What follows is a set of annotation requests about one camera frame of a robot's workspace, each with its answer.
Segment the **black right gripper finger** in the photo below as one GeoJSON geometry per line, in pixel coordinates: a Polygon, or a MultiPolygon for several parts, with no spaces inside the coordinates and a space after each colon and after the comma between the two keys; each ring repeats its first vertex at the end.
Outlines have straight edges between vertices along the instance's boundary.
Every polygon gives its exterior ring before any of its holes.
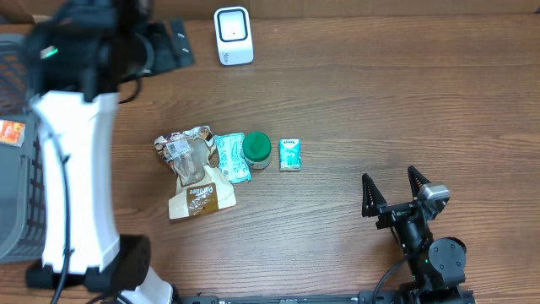
{"type": "Polygon", "coordinates": [[[408,180],[414,198],[418,196],[419,190],[424,184],[430,183],[430,180],[422,175],[414,166],[408,167],[408,180]]]}
{"type": "Polygon", "coordinates": [[[378,216],[381,213],[381,210],[387,206],[387,201],[367,173],[362,175],[362,188],[362,216],[378,216]]]}

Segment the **teal tissue pack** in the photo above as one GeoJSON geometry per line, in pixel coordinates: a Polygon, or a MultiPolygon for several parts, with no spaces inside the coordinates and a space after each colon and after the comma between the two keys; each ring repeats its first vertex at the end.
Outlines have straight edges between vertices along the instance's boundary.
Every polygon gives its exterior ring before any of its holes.
{"type": "Polygon", "coordinates": [[[298,138],[279,140],[279,170],[299,171],[302,167],[301,141],[298,138]]]}

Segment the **green lid jar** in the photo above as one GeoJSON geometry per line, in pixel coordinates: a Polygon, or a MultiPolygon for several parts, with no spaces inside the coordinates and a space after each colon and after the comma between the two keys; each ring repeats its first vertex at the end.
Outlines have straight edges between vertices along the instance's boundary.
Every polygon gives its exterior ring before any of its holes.
{"type": "Polygon", "coordinates": [[[262,132],[249,133],[243,139],[242,153],[250,168],[262,170],[269,166],[272,159],[271,140],[262,132]]]}

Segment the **teal wipes pouch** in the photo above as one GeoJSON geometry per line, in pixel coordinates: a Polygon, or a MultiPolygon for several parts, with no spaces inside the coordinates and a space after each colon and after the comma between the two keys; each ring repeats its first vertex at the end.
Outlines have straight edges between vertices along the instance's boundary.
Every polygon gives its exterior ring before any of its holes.
{"type": "Polygon", "coordinates": [[[242,155],[243,133],[231,133],[215,137],[219,153],[219,169],[232,183],[249,182],[251,171],[242,155]]]}

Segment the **brown white snack bag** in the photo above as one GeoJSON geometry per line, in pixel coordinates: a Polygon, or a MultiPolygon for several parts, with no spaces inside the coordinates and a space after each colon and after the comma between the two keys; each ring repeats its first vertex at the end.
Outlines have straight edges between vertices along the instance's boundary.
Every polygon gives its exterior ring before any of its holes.
{"type": "Polygon", "coordinates": [[[236,206],[233,185],[219,168],[210,164],[216,150],[210,127],[194,127],[159,136],[154,147],[176,175],[175,196],[168,202],[172,220],[236,206]]]}

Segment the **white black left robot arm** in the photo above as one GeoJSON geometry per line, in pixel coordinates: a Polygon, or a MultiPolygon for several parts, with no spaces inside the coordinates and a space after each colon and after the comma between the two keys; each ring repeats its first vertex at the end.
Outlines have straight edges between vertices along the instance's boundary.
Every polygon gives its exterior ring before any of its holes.
{"type": "Polygon", "coordinates": [[[95,301],[178,303],[150,266],[145,235],[121,234],[112,208],[111,142],[119,87],[193,63],[183,24],[151,19],[150,1],[67,1],[26,36],[27,101],[38,121],[46,240],[29,288],[81,285],[95,301]]]}

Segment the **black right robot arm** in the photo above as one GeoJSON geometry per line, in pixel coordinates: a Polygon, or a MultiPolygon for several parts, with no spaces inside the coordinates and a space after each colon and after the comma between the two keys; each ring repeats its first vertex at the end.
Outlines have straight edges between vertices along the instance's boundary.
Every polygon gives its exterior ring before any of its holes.
{"type": "Polygon", "coordinates": [[[408,167],[412,200],[390,205],[373,179],[362,176],[362,215],[376,217],[376,228],[390,229],[404,257],[383,274],[373,291],[361,291],[360,303],[466,304],[476,300],[463,291],[467,247],[455,237],[435,240],[428,222],[448,204],[451,193],[442,183],[431,182],[414,166],[408,167]],[[412,280],[398,290],[383,292],[387,278],[407,264],[412,280]]]}

